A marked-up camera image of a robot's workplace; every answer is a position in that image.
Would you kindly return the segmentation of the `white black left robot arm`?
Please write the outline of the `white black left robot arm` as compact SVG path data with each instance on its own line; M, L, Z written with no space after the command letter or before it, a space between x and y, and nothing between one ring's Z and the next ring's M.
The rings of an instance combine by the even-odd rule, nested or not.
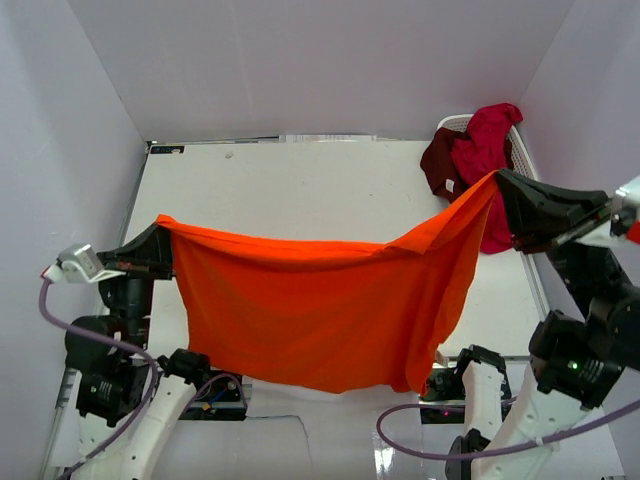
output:
M147 353L154 284L174 278L168 229L152 225L127 244L95 252L75 245L58 258L65 279L95 284L106 307L65 335L68 368L80 374L82 464L71 479L148 479L191 399L211 387L206 355Z

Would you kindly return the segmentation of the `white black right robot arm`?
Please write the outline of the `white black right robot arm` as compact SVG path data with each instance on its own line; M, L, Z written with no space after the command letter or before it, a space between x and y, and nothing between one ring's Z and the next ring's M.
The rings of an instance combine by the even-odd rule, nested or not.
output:
M465 432L446 459L449 479L532 479L559 434L601 406L626 369L639 366L639 289L614 248L639 240L639 183L613 195L496 176L515 249L544 253L581 312L549 312L530 342L530 362L510 405L495 352L471 346L449 372L465 398Z

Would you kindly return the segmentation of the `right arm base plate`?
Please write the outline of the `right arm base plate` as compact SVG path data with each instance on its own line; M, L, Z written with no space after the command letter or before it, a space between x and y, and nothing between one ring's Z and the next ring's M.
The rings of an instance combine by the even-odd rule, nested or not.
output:
M427 405L420 413L423 424L464 422L466 392L456 367L434 369L426 386L426 394L420 397L420 402Z

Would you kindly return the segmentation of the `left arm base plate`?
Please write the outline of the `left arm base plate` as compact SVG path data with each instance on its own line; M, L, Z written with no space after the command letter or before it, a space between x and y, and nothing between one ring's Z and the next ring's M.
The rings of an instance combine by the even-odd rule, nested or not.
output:
M246 418L247 394L243 376L223 370L211 370L204 375L202 391L181 413L185 421L241 422Z

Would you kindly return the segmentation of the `orange t shirt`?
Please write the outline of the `orange t shirt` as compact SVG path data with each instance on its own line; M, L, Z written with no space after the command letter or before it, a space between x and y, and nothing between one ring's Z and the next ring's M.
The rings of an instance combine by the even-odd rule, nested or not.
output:
M461 318L497 192L487 175L388 243L258 238L159 216L189 348L272 383L424 392Z

